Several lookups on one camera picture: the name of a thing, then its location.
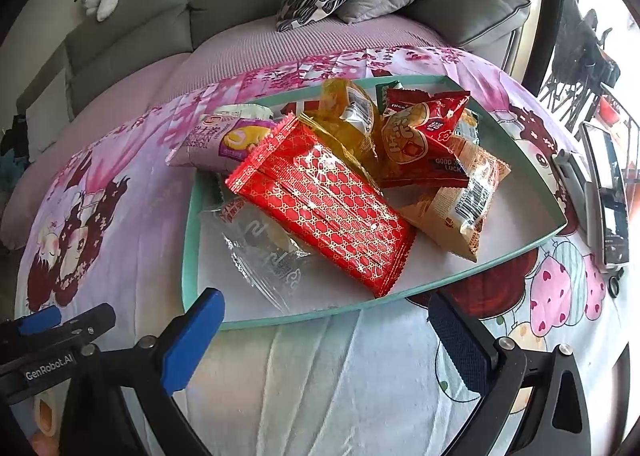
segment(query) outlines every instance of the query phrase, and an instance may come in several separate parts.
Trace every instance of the tray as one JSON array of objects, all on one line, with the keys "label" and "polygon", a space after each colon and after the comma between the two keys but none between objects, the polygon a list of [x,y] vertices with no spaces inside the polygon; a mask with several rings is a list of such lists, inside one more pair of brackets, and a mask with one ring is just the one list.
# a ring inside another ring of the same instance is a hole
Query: tray
[{"label": "tray", "polygon": [[[423,89],[432,94],[462,90],[453,80],[440,75],[378,77],[356,83],[376,100],[375,86],[392,80],[401,81],[405,88]],[[254,102],[273,107],[296,100],[317,99],[319,93],[320,87],[314,86],[261,97]],[[418,232],[404,271],[387,296],[373,299],[362,284],[322,258],[300,282],[294,295],[287,298],[289,314],[282,314],[242,278],[222,236],[206,222],[201,226],[200,211],[214,201],[216,183],[215,175],[198,171],[191,193],[184,242],[184,308],[188,309],[204,288],[213,286],[225,295],[223,329],[318,318],[444,286],[509,261],[555,236],[566,225],[566,219],[545,181],[507,132],[478,102],[472,99],[468,107],[480,116],[478,133],[481,145],[511,166],[511,174],[498,186],[488,213],[480,239],[478,263],[444,252]]]}]

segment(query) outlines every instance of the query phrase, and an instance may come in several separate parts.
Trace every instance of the dark blue gripper pad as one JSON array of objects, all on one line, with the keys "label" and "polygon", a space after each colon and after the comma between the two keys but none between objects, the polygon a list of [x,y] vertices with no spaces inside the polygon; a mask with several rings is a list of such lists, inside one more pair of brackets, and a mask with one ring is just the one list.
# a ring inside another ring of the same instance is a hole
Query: dark blue gripper pad
[{"label": "dark blue gripper pad", "polygon": [[56,327],[62,321],[60,308],[57,306],[48,306],[36,313],[27,315],[20,319],[18,331],[20,335],[33,335],[34,333],[42,333],[50,328]]},{"label": "dark blue gripper pad", "polygon": [[187,387],[225,317],[222,292],[206,288],[185,314],[186,324],[162,358],[162,385],[168,394]]},{"label": "dark blue gripper pad", "polygon": [[485,396],[490,387],[491,360],[456,311],[438,292],[429,301],[429,322],[466,388]]}]

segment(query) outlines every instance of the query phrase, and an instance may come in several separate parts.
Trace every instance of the barcode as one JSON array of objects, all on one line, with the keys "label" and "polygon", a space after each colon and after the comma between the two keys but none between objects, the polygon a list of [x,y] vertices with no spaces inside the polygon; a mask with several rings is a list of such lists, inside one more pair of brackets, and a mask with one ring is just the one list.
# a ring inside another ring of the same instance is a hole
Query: barcode
[{"label": "barcode", "polygon": [[373,128],[373,107],[362,94],[347,86],[349,105],[342,114],[342,119],[349,122],[353,127],[360,130],[364,135],[369,136]]},{"label": "barcode", "polygon": [[469,180],[469,187],[462,191],[454,210],[462,218],[463,224],[473,227],[482,216],[488,199],[489,191],[487,188],[472,178]]}]

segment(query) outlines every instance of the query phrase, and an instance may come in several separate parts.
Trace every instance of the transparent plastic bag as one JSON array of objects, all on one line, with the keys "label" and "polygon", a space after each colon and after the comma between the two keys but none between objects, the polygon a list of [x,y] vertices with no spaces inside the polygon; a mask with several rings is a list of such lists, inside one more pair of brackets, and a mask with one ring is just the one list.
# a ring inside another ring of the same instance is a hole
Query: transparent plastic bag
[{"label": "transparent plastic bag", "polygon": [[284,230],[258,207],[235,197],[202,212],[220,231],[232,259],[247,282],[280,312],[296,291],[312,249]]}]

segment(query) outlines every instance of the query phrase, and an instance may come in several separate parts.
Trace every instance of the screw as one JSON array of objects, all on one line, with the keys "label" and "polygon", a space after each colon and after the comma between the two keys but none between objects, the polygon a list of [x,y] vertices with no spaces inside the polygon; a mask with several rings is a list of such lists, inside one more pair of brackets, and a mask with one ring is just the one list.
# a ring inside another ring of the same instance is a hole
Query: screw
[{"label": "screw", "polygon": [[516,347],[516,343],[513,341],[513,339],[510,339],[508,337],[500,337],[500,340],[498,340],[498,344],[503,350],[507,351],[511,351],[514,349],[514,347]]},{"label": "screw", "polygon": [[153,335],[145,335],[138,341],[138,346],[143,350],[148,350],[156,345],[156,338]]},{"label": "screw", "polygon": [[558,346],[558,349],[560,350],[560,353],[562,353],[563,355],[566,355],[567,357],[570,357],[571,355],[574,354],[574,349],[569,346],[569,344],[560,344]]},{"label": "screw", "polygon": [[83,357],[90,357],[95,353],[95,345],[87,344],[86,346],[82,346],[80,353],[82,354]]}]

